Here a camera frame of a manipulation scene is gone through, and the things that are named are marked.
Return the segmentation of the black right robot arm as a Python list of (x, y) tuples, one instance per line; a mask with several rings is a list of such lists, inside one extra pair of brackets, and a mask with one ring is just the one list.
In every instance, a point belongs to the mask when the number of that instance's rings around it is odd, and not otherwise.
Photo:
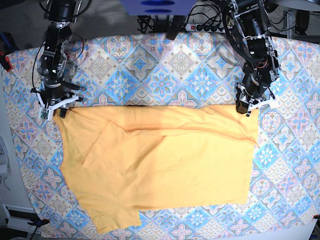
[[(68, 22), (62, 18), (71, 18), (75, 10), (74, 0), (56, 0), (50, 7), (49, 16), (56, 17), (47, 28), (44, 42), (44, 51), (41, 56), (38, 72), (44, 83), (44, 89), (32, 88), (39, 102), (39, 116), (45, 121), (55, 120), (61, 122), (68, 106), (73, 102), (81, 102), (82, 97), (73, 91), (79, 91), (80, 86), (64, 81), (64, 69), (67, 62), (65, 46), (71, 39), (71, 29)], [(98, 107), (76, 107), (71, 109), (69, 119), (71, 120), (113, 120), (115, 122), (124, 119), (130, 122), (139, 120), (159, 120), (162, 116), (189, 117), (197, 119), (196, 114), (211, 120), (211, 114), (215, 118), (227, 121), (239, 121), (245, 123), (244, 117), (237, 117), (229, 105), (212, 105), (202, 109), (185, 109), (181, 106), (147, 106), (136, 105), (125, 106), (98, 106)]]

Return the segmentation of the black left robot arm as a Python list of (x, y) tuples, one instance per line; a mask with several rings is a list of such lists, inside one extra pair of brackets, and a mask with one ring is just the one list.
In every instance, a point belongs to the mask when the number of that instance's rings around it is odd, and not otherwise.
[(236, 85), (236, 111), (249, 117), (252, 110), (273, 104), (273, 92), (265, 91), (279, 79), (281, 65), (270, 36), (271, 21), (262, 0), (229, 0), (222, 12), (226, 37), (245, 60), (243, 79)]

